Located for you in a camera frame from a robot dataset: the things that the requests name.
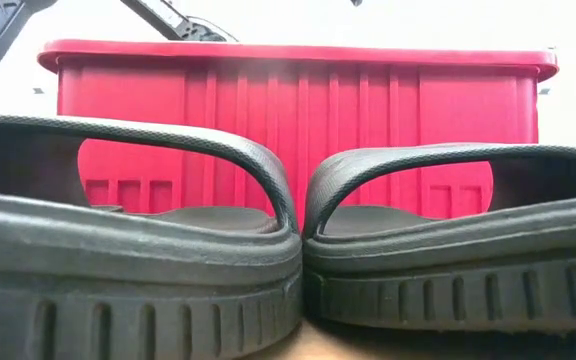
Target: slide sandal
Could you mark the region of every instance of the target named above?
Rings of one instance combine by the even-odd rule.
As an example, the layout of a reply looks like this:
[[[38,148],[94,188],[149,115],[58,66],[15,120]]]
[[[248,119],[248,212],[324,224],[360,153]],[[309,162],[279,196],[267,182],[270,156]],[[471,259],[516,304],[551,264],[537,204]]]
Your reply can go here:
[[[93,209],[77,169],[85,138],[231,161],[276,217]],[[295,209],[268,149],[187,126],[0,116],[0,359],[230,359],[286,336],[300,306]]]
[[[423,166],[489,161],[488,213],[431,220],[340,207],[360,185]],[[325,160],[307,196],[305,307],[350,324],[424,330],[576,330],[576,149],[441,144]]]

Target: red bin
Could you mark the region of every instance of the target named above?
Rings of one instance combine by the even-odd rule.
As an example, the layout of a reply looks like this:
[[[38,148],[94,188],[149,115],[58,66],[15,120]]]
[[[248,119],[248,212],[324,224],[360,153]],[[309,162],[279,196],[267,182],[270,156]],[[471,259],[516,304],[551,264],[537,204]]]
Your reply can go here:
[[[216,128],[266,145],[300,220],[310,175],[339,151],[537,142],[537,82],[557,72],[548,52],[85,40],[49,43],[39,62],[59,75],[59,114]],[[88,140],[79,166],[93,204],[272,212],[243,170],[205,155]],[[455,217],[485,210],[491,185],[485,164],[425,168],[376,179],[346,203]]]

